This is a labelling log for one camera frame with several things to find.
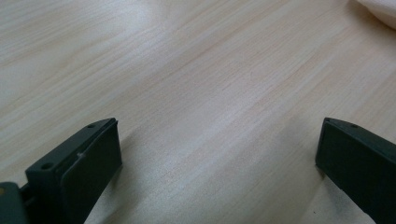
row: screw hole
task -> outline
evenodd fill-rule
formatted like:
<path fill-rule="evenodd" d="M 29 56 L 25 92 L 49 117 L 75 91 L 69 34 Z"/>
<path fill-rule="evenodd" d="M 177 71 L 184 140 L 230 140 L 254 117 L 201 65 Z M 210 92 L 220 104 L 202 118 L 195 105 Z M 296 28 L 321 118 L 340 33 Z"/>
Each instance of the screw hole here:
<path fill-rule="evenodd" d="M 49 163 L 46 163 L 46 164 L 42 165 L 42 166 L 41 166 L 41 169 L 42 169 L 42 170 L 48 170 L 48 169 L 51 168 L 52 166 L 53 166 L 53 163 L 49 162 Z"/>

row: light wood tabletop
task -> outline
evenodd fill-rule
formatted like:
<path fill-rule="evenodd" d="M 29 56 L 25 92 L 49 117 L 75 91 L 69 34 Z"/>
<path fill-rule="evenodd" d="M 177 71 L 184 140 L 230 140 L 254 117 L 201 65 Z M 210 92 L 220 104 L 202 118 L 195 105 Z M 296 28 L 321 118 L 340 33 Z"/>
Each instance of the light wood tabletop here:
<path fill-rule="evenodd" d="M 374 223 L 315 166 L 325 117 L 396 142 L 396 31 L 355 1 L 0 3 L 0 181 L 119 121 L 86 223 Z"/>

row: wooden surface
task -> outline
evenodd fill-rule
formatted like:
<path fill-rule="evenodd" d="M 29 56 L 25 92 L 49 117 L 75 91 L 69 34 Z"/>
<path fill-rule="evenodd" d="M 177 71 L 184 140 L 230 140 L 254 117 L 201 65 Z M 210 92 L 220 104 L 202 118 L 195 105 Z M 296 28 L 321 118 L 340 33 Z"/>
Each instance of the wooden surface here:
<path fill-rule="evenodd" d="M 321 122 L 396 142 L 396 32 L 355 1 L 2 1 L 0 180 L 115 117 L 87 223 L 374 223 L 315 167 Z"/>

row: black plastic part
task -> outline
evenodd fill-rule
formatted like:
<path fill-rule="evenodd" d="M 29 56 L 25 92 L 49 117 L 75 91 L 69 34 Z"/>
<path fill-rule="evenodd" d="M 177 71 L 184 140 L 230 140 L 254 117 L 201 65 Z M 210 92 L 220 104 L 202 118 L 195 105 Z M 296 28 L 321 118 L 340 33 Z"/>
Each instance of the black plastic part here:
<path fill-rule="evenodd" d="M 338 119 L 325 119 L 316 164 L 376 223 L 396 223 L 396 146 Z"/>
<path fill-rule="evenodd" d="M 14 183 L 0 183 L 0 223 L 29 223 L 20 189 Z"/>
<path fill-rule="evenodd" d="M 121 164 L 117 121 L 92 123 L 29 167 L 21 189 L 0 183 L 0 224 L 84 223 Z"/>

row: wooden table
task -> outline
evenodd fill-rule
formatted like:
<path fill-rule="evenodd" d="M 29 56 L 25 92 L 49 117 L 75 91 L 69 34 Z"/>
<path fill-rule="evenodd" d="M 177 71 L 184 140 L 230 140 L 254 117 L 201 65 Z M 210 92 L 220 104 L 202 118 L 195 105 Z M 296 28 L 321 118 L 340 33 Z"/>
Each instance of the wooden table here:
<path fill-rule="evenodd" d="M 2 1 L 0 180 L 99 119 L 123 168 L 87 223 L 374 223 L 321 122 L 396 141 L 396 32 L 355 1 Z"/>

